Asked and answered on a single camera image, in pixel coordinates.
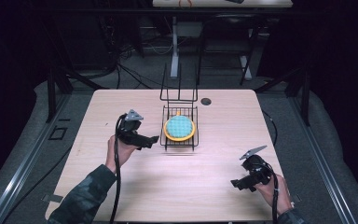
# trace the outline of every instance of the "person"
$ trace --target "person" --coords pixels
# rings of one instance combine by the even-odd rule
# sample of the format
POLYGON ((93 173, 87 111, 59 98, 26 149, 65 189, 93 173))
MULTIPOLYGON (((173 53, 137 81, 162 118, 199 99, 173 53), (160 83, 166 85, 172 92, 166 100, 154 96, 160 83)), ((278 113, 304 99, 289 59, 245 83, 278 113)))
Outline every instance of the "person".
MULTIPOLYGON (((137 146, 126 145, 118 139, 118 157, 121 167, 131 156, 137 146)), ((60 206, 48 218, 49 224, 56 223, 91 223, 100 205, 107 196, 108 190, 116 182, 115 136, 108 140, 108 150, 105 164, 101 164, 86 178, 75 186, 63 199, 60 206)), ((263 195, 266 202, 272 206, 274 192, 273 176, 267 185, 256 184, 255 188, 263 195)), ((277 175, 279 191, 277 212, 278 223, 306 224, 305 219, 295 209, 290 200, 284 178, 277 175)))

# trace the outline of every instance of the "camouflage sleeve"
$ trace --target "camouflage sleeve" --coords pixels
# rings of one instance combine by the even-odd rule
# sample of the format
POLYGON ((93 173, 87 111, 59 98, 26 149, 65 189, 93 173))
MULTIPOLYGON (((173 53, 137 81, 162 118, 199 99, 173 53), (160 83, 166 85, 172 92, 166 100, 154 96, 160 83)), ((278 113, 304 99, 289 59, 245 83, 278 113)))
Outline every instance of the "camouflage sleeve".
POLYGON ((291 209, 278 217, 278 224, 308 224, 298 209, 291 209))
POLYGON ((115 182, 112 171, 100 165, 66 195, 48 223, 91 223, 115 182))

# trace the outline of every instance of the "gray carpet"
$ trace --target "gray carpet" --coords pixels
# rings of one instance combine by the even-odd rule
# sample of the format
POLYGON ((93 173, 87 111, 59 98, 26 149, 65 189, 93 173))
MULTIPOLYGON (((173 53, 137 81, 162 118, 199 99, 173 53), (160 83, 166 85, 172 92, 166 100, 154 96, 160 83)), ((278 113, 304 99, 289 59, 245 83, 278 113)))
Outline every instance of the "gray carpet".
MULTIPOLYGON (((187 44, 191 46, 191 39, 187 41, 187 44)), ((191 47, 186 48, 185 43, 183 43, 180 51, 182 74, 184 77, 194 76, 196 63, 194 49, 191 47)), ((261 39, 258 46, 259 50, 255 54, 255 60, 251 63, 253 74, 256 74, 257 61, 262 54, 263 44, 263 39, 261 39)), ((164 65, 170 65, 170 62, 171 53, 157 54, 153 50, 147 50, 144 58, 133 53, 128 60, 122 60, 121 63, 137 71, 139 75, 135 76, 142 80, 147 87, 159 89, 164 65)), ((90 75, 92 73, 84 72, 83 74, 90 75)), ((126 74, 126 72, 121 71, 120 74, 120 89, 146 88, 145 85, 140 85, 134 77, 126 74)), ((263 85, 266 79, 254 77, 252 81, 245 82, 243 86, 240 86, 240 76, 202 77, 200 89, 253 90, 263 85)), ((94 78, 93 81, 105 87, 115 89, 117 86, 117 71, 109 76, 94 78)), ((47 138, 41 144, 37 161, 22 186, 16 201, 53 167, 75 140, 77 130, 88 107, 92 90, 77 80, 72 80, 72 83, 75 87, 72 95, 64 96, 58 92, 59 98, 61 97, 62 101, 65 102, 64 106, 55 121, 49 124, 47 138), (48 140, 49 137, 53 139, 62 137, 62 139, 48 140)), ((45 123, 48 117, 46 86, 46 83, 42 83, 35 89, 38 98, 34 113, 0 172, 0 199, 17 168, 27 153, 33 149, 37 138, 47 128, 45 123)), ((282 83, 269 92, 258 94, 257 96, 261 108, 271 116, 277 126, 277 132, 275 132, 271 121, 266 116, 266 124, 268 125, 271 138, 274 139, 276 134, 278 134, 275 148, 289 189, 293 195, 298 195, 301 198, 301 202, 296 203, 296 207, 300 209, 301 213, 310 223, 342 223, 330 192, 315 165, 310 140, 304 133, 302 121, 296 118, 297 111, 293 106, 293 99, 286 98, 282 93, 284 87, 285 83, 282 83)), ((358 185, 353 179, 351 171, 342 160, 339 138, 334 126, 324 111, 323 104, 314 94, 310 97, 310 129, 323 151, 329 167, 342 189, 342 194, 358 223, 358 185)), ((51 194, 54 191, 65 159, 66 157, 50 175, 21 201, 20 205, 8 218, 7 223, 45 222, 44 214, 48 204, 43 202, 41 198, 45 194, 51 194)))

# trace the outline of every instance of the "dark background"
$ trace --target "dark background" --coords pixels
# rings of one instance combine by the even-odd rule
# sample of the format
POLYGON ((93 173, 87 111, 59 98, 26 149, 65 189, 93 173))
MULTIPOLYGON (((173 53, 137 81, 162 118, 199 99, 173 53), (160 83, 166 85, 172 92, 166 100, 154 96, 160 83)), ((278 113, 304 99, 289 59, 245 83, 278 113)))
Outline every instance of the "dark background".
MULTIPOLYGON (((65 4, 70 7, 74 2, 65 1, 65 4)), ((150 2, 145 1, 146 5, 138 7, 150 6, 150 2)), ((0 168, 32 113, 34 87, 47 79, 51 65, 60 60, 54 51, 56 46, 48 42, 40 21, 22 11, 28 4, 27 1, 0 0, 0 168)), ((297 0, 294 7, 326 10, 335 16, 325 30, 321 27, 326 22, 281 20, 271 31, 257 75, 277 77, 287 73, 302 62, 306 52, 315 49, 314 41, 322 37, 322 45, 309 70, 311 90, 324 102, 337 128, 343 159, 358 181, 358 2, 297 0)), ((98 29, 95 18, 81 22, 76 18, 67 19, 61 29, 66 35, 66 48, 93 49, 98 55, 104 55, 78 58, 75 57, 78 54, 69 51, 72 65, 98 69, 112 65, 112 50, 105 45, 103 32, 97 36, 87 35, 87 30, 98 29)), ((139 36, 123 32, 136 45, 139 36)))

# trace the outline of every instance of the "yellow rim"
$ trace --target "yellow rim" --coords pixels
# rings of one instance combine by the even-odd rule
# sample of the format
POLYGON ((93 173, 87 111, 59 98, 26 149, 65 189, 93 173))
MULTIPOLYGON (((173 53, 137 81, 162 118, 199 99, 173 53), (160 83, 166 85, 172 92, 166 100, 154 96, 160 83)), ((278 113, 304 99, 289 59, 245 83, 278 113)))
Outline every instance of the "yellow rim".
POLYGON ((163 130, 164 130, 165 136, 167 136, 169 139, 171 139, 171 140, 173 140, 173 141, 175 141, 175 142, 185 141, 185 140, 191 138, 191 137, 194 135, 194 133, 196 132, 196 125, 194 125, 194 122, 191 120, 190 122, 191 122, 191 126, 192 126, 193 129, 191 130, 191 133, 190 133, 188 136, 186 136, 186 137, 181 137, 181 138, 172 137, 172 136, 170 136, 170 135, 168 134, 168 132, 167 132, 167 123, 168 123, 168 121, 169 121, 169 120, 167 120, 167 121, 165 122, 163 130))

